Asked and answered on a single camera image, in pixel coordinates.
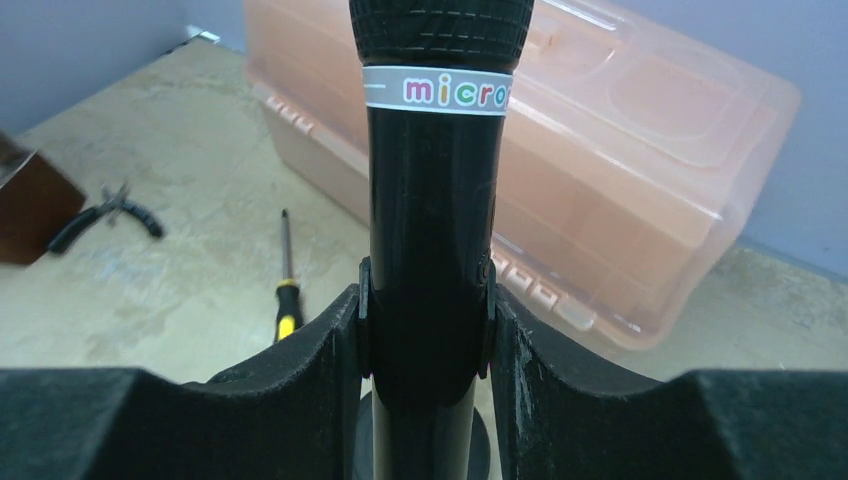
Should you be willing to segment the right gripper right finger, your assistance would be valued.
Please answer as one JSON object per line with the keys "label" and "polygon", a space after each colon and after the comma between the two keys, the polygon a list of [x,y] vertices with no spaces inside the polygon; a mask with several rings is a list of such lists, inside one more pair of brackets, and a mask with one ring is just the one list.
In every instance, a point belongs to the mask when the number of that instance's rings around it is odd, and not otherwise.
{"label": "right gripper right finger", "polygon": [[621,367],[499,288],[491,382],[507,479],[843,479],[847,376]]}

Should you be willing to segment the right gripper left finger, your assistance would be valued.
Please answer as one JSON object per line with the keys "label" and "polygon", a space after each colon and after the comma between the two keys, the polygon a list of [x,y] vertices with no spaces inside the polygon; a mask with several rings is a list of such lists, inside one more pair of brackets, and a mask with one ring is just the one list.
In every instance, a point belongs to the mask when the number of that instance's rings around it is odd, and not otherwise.
{"label": "right gripper left finger", "polygon": [[5,479],[349,479],[359,291],[204,383],[138,368],[5,369]]}

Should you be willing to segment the brown wooden metronome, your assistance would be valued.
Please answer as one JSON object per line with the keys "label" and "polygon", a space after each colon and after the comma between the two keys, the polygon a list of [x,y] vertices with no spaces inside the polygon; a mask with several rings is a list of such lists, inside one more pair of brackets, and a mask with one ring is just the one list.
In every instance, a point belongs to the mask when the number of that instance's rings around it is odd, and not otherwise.
{"label": "brown wooden metronome", "polygon": [[1,134],[1,263],[30,265],[79,212],[86,194],[42,152]]}

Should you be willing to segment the black microphone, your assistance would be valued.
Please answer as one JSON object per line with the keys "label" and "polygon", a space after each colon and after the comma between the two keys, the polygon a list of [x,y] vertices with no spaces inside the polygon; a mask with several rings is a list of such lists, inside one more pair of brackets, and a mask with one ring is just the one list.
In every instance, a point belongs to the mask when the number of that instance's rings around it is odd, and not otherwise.
{"label": "black microphone", "polygon": [[529,1],[353,1],[369,131],[378,304],[442,289],[494,322],[491,237],[501,137]]}

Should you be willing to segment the black yellow screwdriver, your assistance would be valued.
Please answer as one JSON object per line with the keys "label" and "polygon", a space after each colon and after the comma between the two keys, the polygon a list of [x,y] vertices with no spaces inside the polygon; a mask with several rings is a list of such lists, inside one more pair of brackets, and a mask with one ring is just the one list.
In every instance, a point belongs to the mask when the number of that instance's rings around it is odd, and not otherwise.
{"label": "black yellow screwdriver", "polygon": [[294,275],[290,218],[287,209],[281,212],[281,248],[282,280],[275,290],[278,303],[275,342],[282,341],[305,324],[300,285]]}

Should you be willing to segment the pink plastic storage box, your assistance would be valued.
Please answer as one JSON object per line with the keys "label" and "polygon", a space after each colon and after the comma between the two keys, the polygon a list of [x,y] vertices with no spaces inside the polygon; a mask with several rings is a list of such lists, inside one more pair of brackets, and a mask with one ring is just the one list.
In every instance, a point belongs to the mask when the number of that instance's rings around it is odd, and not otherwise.
{"label": "pink plastic storage box", "polygon": [[[280,158],[369,219],[343,1],[248,1],[247,81]],[[743,230],[799,109],[789,81],[607,1],[539,1],[515,74],[491,255],[551,325],[661,342]]]}

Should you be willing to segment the black handled pliers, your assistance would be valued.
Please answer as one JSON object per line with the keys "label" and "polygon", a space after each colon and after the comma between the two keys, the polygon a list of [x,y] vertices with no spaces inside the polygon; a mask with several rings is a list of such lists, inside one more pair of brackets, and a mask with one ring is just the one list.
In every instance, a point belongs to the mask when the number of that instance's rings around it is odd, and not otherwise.
{"label": "black handled pliers", "polygon": [[51,254],[62,255],[98,221],[104,219],[114,227],[118,216],[123,213],[136,219],[146,229],[149,236],[163,239],[166,235],[164,225],[152,211],[128,198],[130,190],[130,183],[127,180],[124,180],[116,191],[112,191],[103,184],[101,186],[102,202],[80,211],[69,220],[47,243],[47,251]]}

